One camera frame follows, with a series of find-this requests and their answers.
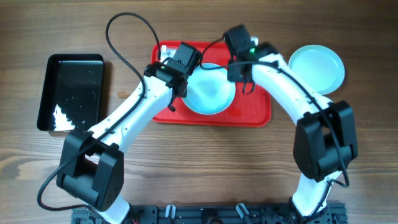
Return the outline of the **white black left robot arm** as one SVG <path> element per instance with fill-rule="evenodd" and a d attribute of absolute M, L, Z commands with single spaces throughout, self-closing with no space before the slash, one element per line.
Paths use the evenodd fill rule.
<path fill-rule="evenodd" d="M 149 121 L 178 97 L 187 94 L 187 80 L 201 53 L 182 42 L 172 58 L 144 70 L 144 79 L 111 115 L 87 132 L 65 138 L 56 184 L 82 200 L 103 223 L 132 223 L 130 203 L 120 195 L 124 155 Z"/>

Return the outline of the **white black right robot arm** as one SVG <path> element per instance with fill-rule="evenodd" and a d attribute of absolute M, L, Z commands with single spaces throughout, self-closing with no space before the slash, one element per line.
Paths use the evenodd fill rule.
<path fill-rule="evenodd" d="M 325 213 L 333 185 L 349 186 L 347 168 L 358 156 L 353 109 L 313 90 L 273 45 L 255 44 L 244 25 L 223 40 L 231 56 L 228 80 L 265 89 L 296 126 L 293 155 L 301 176 L 291 204 L 297 220 L 308 223 Z"/>

